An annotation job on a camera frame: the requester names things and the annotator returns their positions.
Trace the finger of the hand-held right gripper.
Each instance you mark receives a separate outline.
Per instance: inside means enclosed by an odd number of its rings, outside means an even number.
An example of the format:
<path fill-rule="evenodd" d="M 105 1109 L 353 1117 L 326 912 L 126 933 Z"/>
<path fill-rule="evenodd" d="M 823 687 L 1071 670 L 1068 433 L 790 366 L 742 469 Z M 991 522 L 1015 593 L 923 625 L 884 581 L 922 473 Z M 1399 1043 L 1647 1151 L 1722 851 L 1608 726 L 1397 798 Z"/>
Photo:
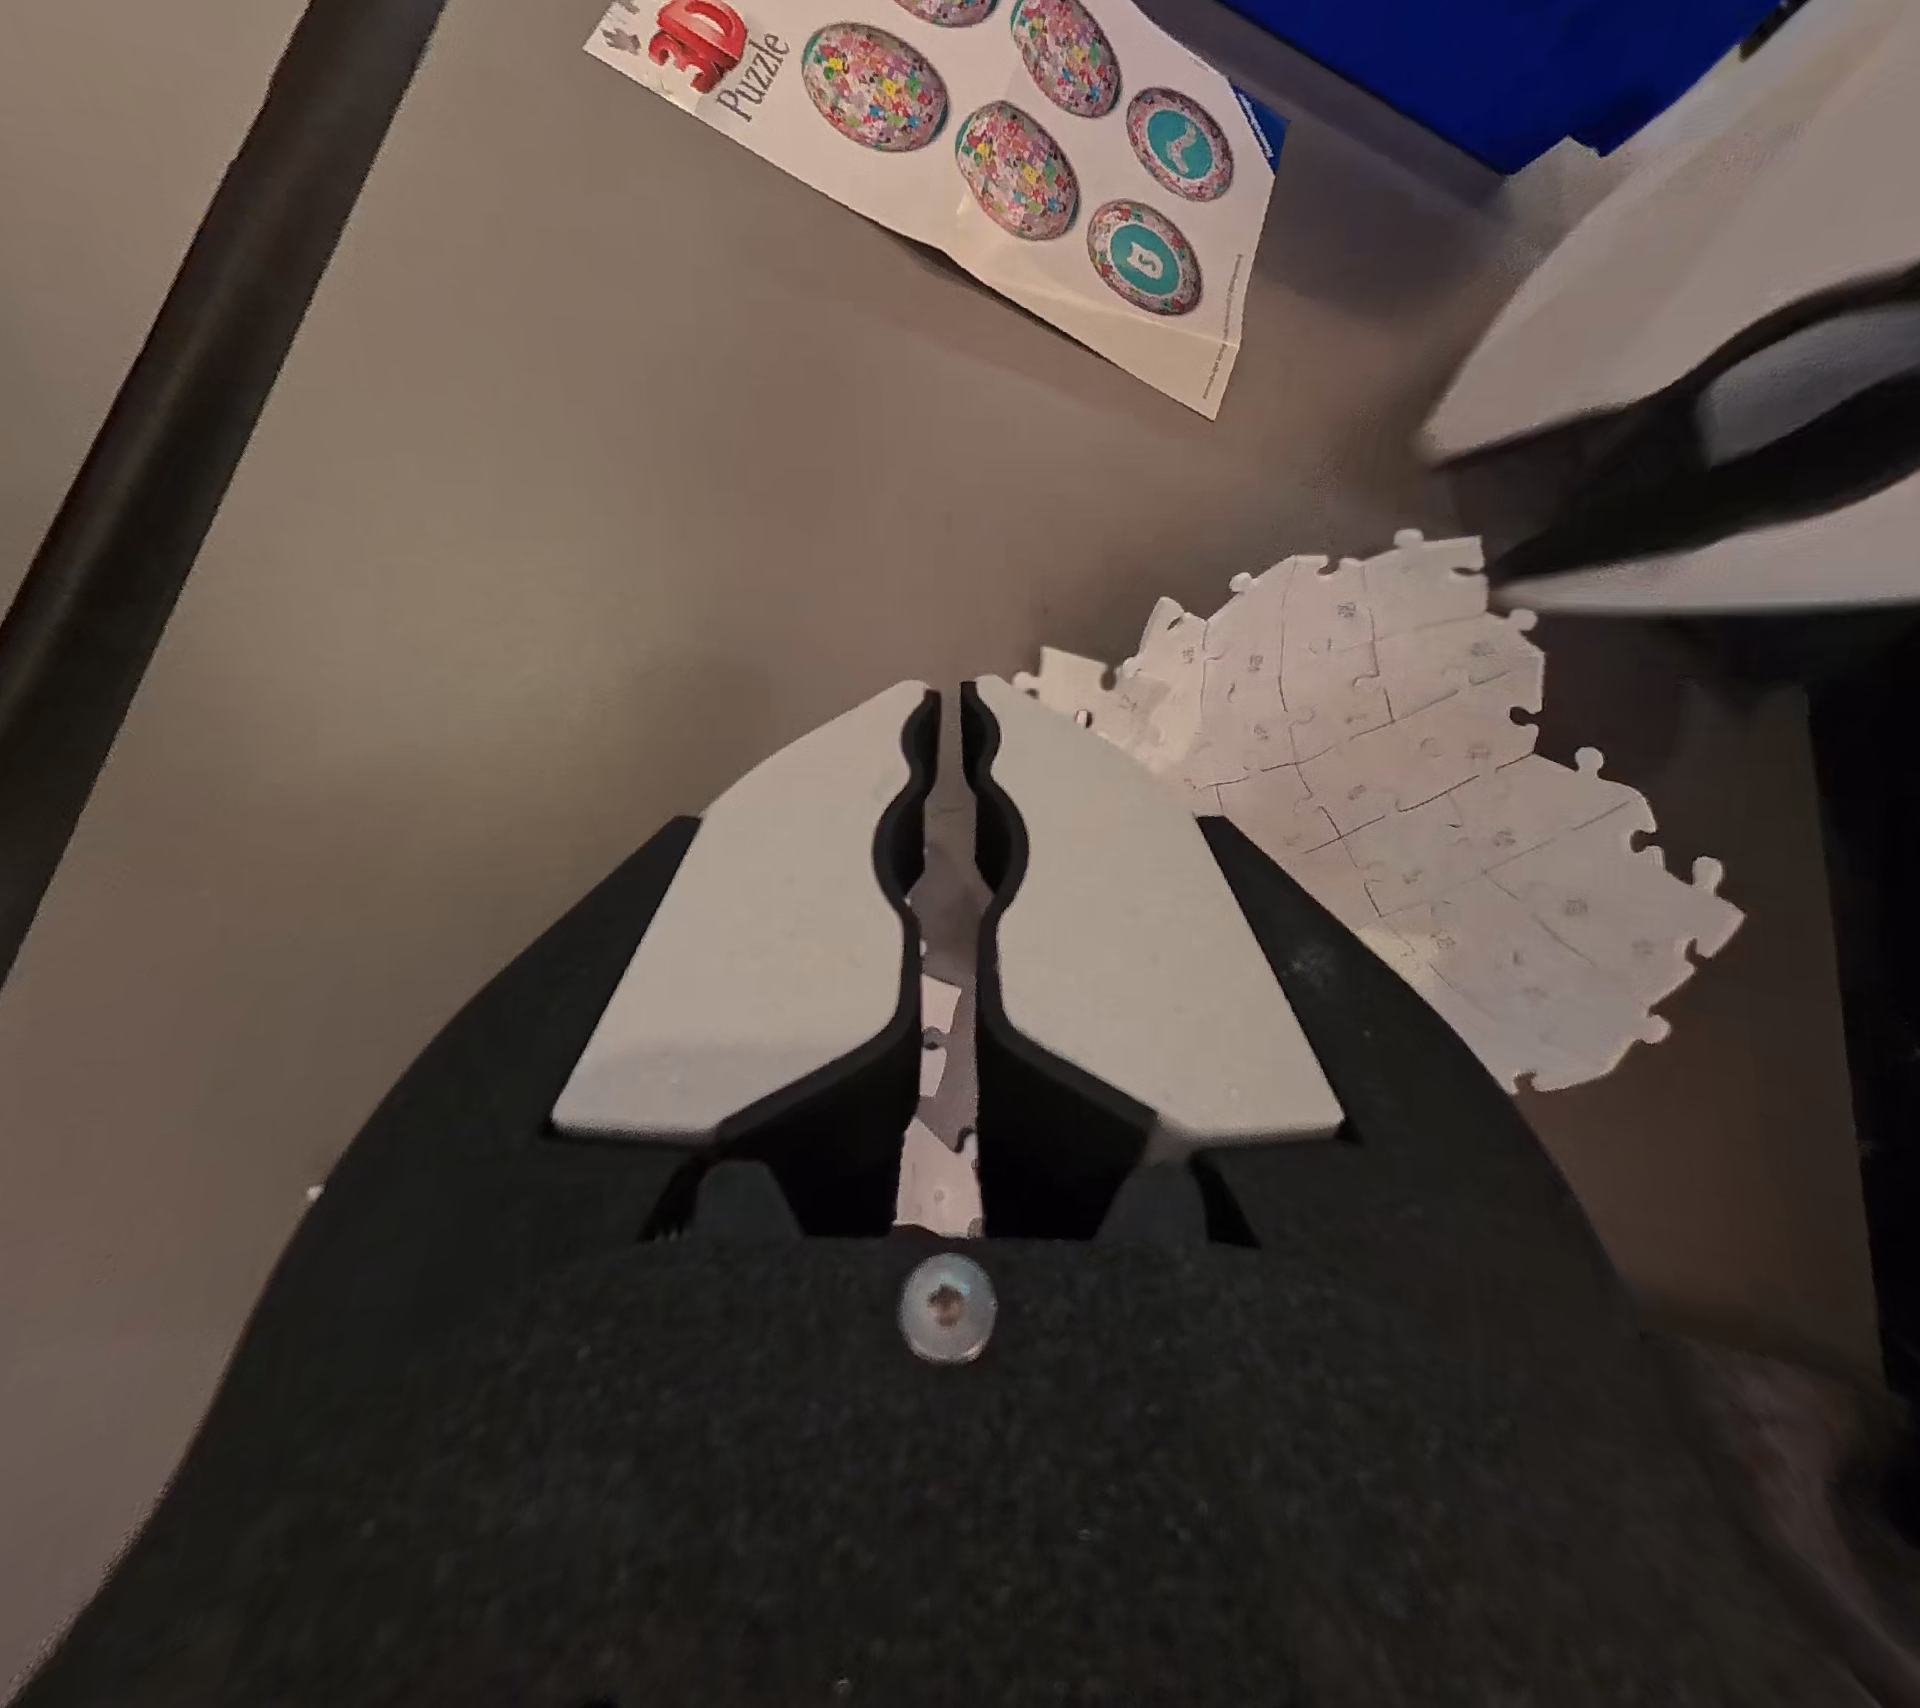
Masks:
<path fill-rule="evenodd" d="M 1547 613 L 1787 615 L 1915 606 L 1915 439 L 1612 462 L 1489 563 Z"/>
<path fill-rule="evenodd" d="M 1419 431 L 1438 468 L 1646 400 L 1780 309 L 1915 266 L 1918 0 L 1810 0 L 1628 142 Z"/>

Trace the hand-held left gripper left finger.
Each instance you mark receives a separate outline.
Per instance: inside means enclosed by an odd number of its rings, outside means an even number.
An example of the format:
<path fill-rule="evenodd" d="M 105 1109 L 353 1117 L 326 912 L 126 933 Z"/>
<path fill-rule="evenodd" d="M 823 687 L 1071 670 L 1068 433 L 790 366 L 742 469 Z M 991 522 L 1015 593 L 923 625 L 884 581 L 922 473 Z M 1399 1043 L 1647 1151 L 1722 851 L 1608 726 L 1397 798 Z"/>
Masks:
<path fill-rule="evenodd" d="M 808 1235 L 890 1235 L 919 1101 L 941 698 L 900 679 L 760 759 L 698 818 L 550 1126 L 766 1166 Z"/>

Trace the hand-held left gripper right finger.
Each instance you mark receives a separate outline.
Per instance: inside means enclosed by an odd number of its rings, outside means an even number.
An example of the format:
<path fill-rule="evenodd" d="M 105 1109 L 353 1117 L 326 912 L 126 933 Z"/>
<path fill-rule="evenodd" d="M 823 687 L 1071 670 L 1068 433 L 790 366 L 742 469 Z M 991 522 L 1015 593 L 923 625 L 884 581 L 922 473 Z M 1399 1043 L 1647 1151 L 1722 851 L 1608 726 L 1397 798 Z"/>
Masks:
<path fill-rule="evenodd" d="M 1157 1163 L 1320 1144 L 1341 1104 L 1197 818 L 997 676 L 962 686 L 987 1235 L 1093 1235 Z"/>

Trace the partly built white puzzle ball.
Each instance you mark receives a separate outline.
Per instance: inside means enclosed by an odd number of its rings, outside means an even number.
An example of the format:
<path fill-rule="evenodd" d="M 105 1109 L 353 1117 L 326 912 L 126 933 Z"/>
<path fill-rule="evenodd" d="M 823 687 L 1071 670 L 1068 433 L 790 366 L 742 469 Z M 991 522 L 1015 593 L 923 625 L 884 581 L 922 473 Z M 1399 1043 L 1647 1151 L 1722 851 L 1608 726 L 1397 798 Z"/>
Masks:
<path fill-rule="evenodd" d="M 1743 923 L 1724 868 L 1675 873 L 1600 750 L 1543 757 L 1533 615 L 1480 540 L 1238 571 L 1159 597 L 1110 666 L 1044 645 L 1014 687 L 1241 832 L 1452 1025 L 1507 1092 L 1612 1074 Z"/>

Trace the printed instruction leaflet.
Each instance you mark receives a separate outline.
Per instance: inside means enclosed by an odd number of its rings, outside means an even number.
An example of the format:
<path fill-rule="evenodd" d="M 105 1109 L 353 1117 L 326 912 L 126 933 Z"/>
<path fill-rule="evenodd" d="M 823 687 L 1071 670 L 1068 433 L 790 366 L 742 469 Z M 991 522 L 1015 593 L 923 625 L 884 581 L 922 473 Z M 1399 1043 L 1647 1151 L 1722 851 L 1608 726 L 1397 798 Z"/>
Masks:
<path fill-rule="evenodd" d="M 1134 0 L 610 0 L 586 54 L 1220 416 L 1285 123 Z"/>

